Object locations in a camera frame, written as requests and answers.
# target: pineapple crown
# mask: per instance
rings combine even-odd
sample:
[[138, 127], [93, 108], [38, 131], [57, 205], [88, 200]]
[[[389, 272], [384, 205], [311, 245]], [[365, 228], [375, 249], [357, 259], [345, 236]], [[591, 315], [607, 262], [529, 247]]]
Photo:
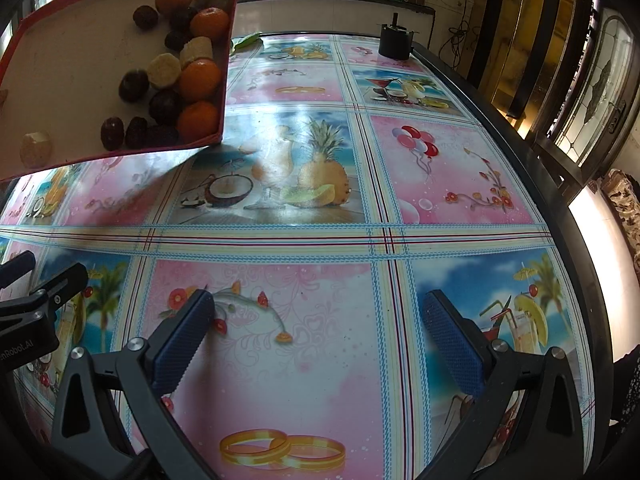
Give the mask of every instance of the pineapple crown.
[[333, 126], [324, 119], [320, 123], [311, 119], [308, 127], [307, 142], [313, 148], [314, 153], [322, 153], [326, 160], [334, 160], [337, 151], [346, 145], [342, 136], [338, 136], [341, 130], [340, 126]]

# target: silver bolt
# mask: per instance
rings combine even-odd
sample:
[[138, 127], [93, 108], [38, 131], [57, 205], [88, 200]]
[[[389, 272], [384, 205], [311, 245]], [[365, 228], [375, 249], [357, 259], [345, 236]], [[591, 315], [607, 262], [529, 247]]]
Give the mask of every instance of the silver bolt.
[[134, 352], [140, 350], [145, 345], [145, 340], [141, 337], [134, 337], [130, 339], [127, 343], [127, 348], [129, 350], [133, 350]]
[[558, 346], [551, 347], [551, 355], [556, 359], [564, 359], [564, 357], [566, 356], [566, 354], [564, 353], [564, 350], [562, 350]]
[[82, 348], [81, 346], [76, 346], [72, 351], [71, 351], [71, 358], [72, 359], [79, 359], [84, 355], [84, 348]]
[[496, 352], [504, 354], [509, 349], [509, 345], [502, 339], [494, 339], [493, 341], [491, 341], [491, 348], [493, 348]]

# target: black container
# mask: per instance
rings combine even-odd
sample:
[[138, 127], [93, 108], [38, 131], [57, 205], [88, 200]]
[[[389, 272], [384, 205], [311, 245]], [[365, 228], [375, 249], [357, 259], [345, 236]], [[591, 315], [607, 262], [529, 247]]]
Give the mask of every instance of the black container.
[[409, 59], [409, 54], [414, 49], [411, 44], [414, 41], [414, 32], [408, 32], [406, 28], [398, 25], [398, 13], [394, 12], [394, 20], [391, 25], [383, 25], [380, 31], [380, 56], [390, 57], [404, 61]]

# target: blue gripper pad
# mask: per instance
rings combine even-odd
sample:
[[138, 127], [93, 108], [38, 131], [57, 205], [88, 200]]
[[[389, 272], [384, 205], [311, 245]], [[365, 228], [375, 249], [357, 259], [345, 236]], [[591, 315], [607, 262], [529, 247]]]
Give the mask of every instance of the blue gripper pad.
[[465, 322], [441, 290], [427, 293], [422, 318], [460, 390], [476, 399], [484, 392], [484, 365], [465, 333]]
[[175, 317], [165, 319], [149, 337], [145, 369], [158, 396], [174, 391], [214, 317], [213, 296], [196, 290]]

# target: cable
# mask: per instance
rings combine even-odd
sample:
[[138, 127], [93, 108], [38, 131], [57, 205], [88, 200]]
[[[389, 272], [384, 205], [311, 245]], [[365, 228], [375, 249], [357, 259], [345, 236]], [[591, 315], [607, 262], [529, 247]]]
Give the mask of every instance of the cable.
[[462, 9], [462, 17], [460, 17], [460, 24], [457, 27], [449, 27], [449, 33], [451, 34], [451, 37], [442, 44], [440, 50], [438, 51], [438, 58], [444, 61], [441, 57], [442, 49], [447, 45], [447, 43], [451, 44], [451, 51], [453, 53], [453, 64], [449, 66], [453, 70], [456, 70], [460, 65], [460, 60], [462, 59], [462, 47], [465, 43], [465, 38], [469, 32], [470, 27], [469, 22], [465, 20], [466, 4], [468, 4], [468, 0], [465, 0], [465, 5]]

